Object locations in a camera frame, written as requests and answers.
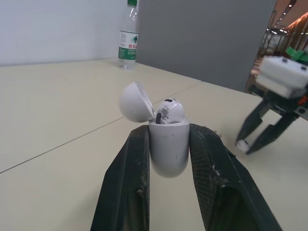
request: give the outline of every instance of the water bottle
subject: water bottle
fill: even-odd
[[[120,31],[119,64],[122,69],[134,69],[138,42],[137,0],[128,0]]]

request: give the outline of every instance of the white table surface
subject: white table surface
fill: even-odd
[[[153,102],[199,82],[110,60],[1,67],[0,172],[120,119],[119,95],[133,81]]]

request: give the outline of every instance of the gray partition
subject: gray partition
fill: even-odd
[[[243,91],[276,0],[141,0],[137,62]]]

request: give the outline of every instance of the table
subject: table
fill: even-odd
[[[28,116],[31,126],[27,127],[19,121],[21,127],[18,132],[21,132],[19,136],[27,140],[28,145],[25,142],[18,148],[20,143],[12,141],[12,146],[7,144],[6,149],[1,146],[1,154],[3,150],[20,151],[15,155],[18,161],[37,154],[40,156],[16,167],[13,166],[12,169],[0,174],[0,230],[90,230],[104,173],[124,144],[129,132],[142,125],[121,118],[116,107],[112,107],[113,110],[107,113],[104,113],[102,108],[105,103],[110,105],[107,101],[116,98],[116,94],[120,93],[122,87],[136,79],[144,84],[152,102],[156,102],[155,108],[162,99],[172,95],[183,104],[186,117],[192,123],[217,130],[228,149],[250,171],[282,229],[306,230],[308,227],[306,219],[308,201],[305,194],[308,188],[308,144],[305,133],[308,123],[306,121],[297,120],[276,142],[253,155],[246,156],[234,147],[234,141],[244,119],[260,102],[260,99],[255,96],[186,79],[141,64],[137,65],[135,71],[128,74],[129,80],[125,79],[126,73],[116,69],[110,61],[45,64],[9,67],[9,69],[11,73],[22,73],[23,71],[16,70],[29,68],[30,71],[24,76],[25,79],[29,79],[32,76],[30,73],[56,73],[55,70],[61,73],[78,74],[83,71],[83,66],[90,73],[87,75],[89,79],[101,82],[100,87],[105,86],[102,83],[104,81],[107,83],[107,80],[108,84],[116,87],[115,90],[104,87],[112,97],[99,98],[100,88],[95,84],[97,82],[90,84],[87,80],[83,80],[86,76],[83,72],[79,76],[79,81],[88,84],[87,94],[84,94],[85,99],[78,93],[78,90],[82,89],[82,83],[76,83],[78,87],[70,88],[76,81],[74,78],[67,77],[66,88],[60,91],[64,100],[56,98],[55,102],[50,104],[50,108],[38,104],[40,100],[36,99],[37,101],[31,104],[32,111],[23,111]],[[110,78],[100,77],[102,71],[108,73]],[[6,73],[6,70],[0,68],[0,77],[4,76],[3,73]],[[49,76],[46,85],[53,83],[52,75]],[[170,91],[166,85],[151,81],[150,76],[159,76],[160,83],[163,80],[169,87],[174,85],[174,81],[180,84],[177,87],[173,86]],[[52,96],[56,95],[54,91],[58,89],[54,86],[56,84],[46,93],[48,86],[44,86],[44,90],[37,89],[44,85],[39,75],[32,81],[36,87],[32,87],[32,91],[30,89],[27,91],[29,95],[33,92],[32,99],[39,98],[41,93],[46,99],[52,101]],[[17,92],[22,88],[23,79],[18,78],[15,82],[18,88],[15,89],[15,86],[12,86],[12,89]],[[77,98],[69,98],[68,95],[71,94]],[[93,104],[90,107],[92,110],[85,112],[86,110],[82,110],[82,107],[88,109],[88,104]],[[64,113],[57,114],[56,119],[54,116],[48,116],[53,123],[43,123],[41,114],[36,113],[40,111],[41,106],[44,110],[48,110],[44,112],[45,116],[48,116],[48,112],[54,115],[56,110],[65,110]],[[251,135],[251,139],[254,139],[266,124],[274,123],[278,118],[279,116],[274,112],[268,112],[264,117],[264,123]],[[29,131],[33,128],[41,133],[30,132],[27,135],[26,132],[22,132],[26,128]],[[6,167],[10,167],[9,164],[12,165],[12,162],[7,162]],[[192,179],[190,163],[184,173],[174,179],[162,178],[150,169],[151,231],[204,230]]]

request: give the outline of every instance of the airpods case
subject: airpods case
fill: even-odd
[[[163,102],[158,111],[166,105],[168,102]],[[164,112],[166,121],[172,121],[172,118],[179,121],[184,116],[181,106],[176,106],[179,109]],[[139,82],[133,82],[123,90],[119,107],[122,115],[132,122],[149,121],[150,155],[155,172],[166,178],[180,175],[188,163],[189,122],[184,118],[178,123],[157,124],[156,113]]]

